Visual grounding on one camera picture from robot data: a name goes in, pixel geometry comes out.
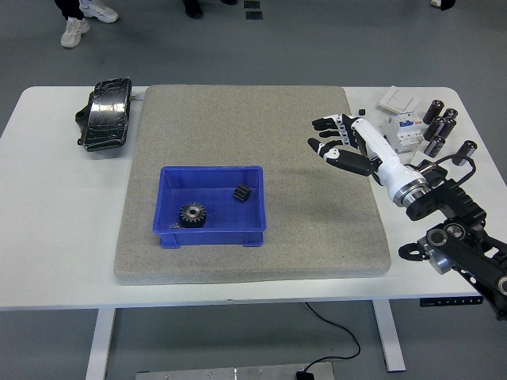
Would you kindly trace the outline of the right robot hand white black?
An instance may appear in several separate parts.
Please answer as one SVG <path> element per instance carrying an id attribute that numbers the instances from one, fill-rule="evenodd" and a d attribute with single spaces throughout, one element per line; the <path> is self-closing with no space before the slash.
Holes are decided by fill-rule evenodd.
<path id="1" fill-rule="evenodd" d="M 429 192 L 426 179 L 416 170 L 402 164 L 387 140 L 365 119 L 336 114 L 312 122 L 322 143 L 308 139 L 308 144 L 326 163 L 336 168 L 372 175 L 387 188 L 390 200 L 399 207 L 408 207 Z"/>

